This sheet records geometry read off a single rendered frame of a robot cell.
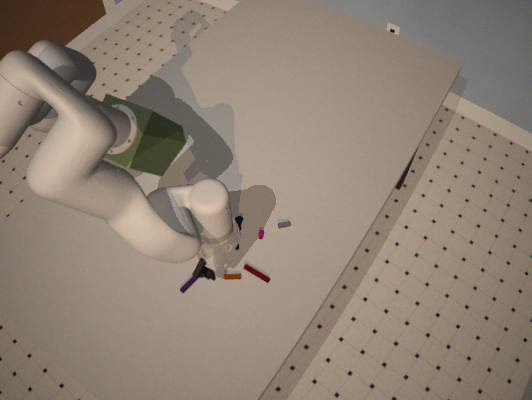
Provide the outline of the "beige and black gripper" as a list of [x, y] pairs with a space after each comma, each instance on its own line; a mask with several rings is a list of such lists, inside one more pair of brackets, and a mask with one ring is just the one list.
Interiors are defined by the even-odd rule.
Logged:
[[[240, 230], [243, 218], [237, 216], [233, 220], [233, 232], [231, 236], [223, 243], [220, 244], [206, 244], [201, 246], [200, 251], [197, 254], [198, 264], [193, 272], [193, 276], [196, 278], [216, 279], [213, 271], [218, 270], [223, 263], [227, 260], [234, 249], [239, 249], [239, 242], [241, 240]], [[222, 245], [221, 245], [222, 244]], [[237, 247], [236, 247], [237, 246]], [[207, 265], [209, 268], [207, 268]], [[204, 269], [203, 269], [204, 268]], [[209, 277], [210, 276], [210, 277]]]

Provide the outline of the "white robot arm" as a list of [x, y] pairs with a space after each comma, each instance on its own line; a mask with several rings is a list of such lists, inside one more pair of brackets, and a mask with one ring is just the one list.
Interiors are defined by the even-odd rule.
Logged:
[[28, 126], [47, 133], [28, 165], [31, 190], [105, 220], [146, 257], [181, 263], [198, 254], [201, 240], [225, 242], [233, 220], [221, 181], [206, 178], [146, 197], [128, 171], [102, 160], [128, 150], [139, 126], [131, 108], [86, 95], [96, 75], [85, 55], [49, 40], [6, 54], [0, 61], [0, 159]]

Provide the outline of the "dark red rod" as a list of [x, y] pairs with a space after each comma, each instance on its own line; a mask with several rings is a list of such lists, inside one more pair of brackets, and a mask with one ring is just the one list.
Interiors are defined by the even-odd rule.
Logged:
[[267, 283], [270, 281], [269, 277], [265, 276], [264, 274], [260, 273], [259, 271], [255, 270], [254, 268], [250, 267], [247, 264], [245, 264], [244, 269], [252, 273], [253, 275], [257, 276], [258, 278], [264, 280]]

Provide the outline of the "purple rod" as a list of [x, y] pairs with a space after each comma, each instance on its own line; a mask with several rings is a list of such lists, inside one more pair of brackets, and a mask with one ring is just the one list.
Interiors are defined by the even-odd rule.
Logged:
[[181, 289], [180, 291], [184, 293], [198, 278], [192, 277]]

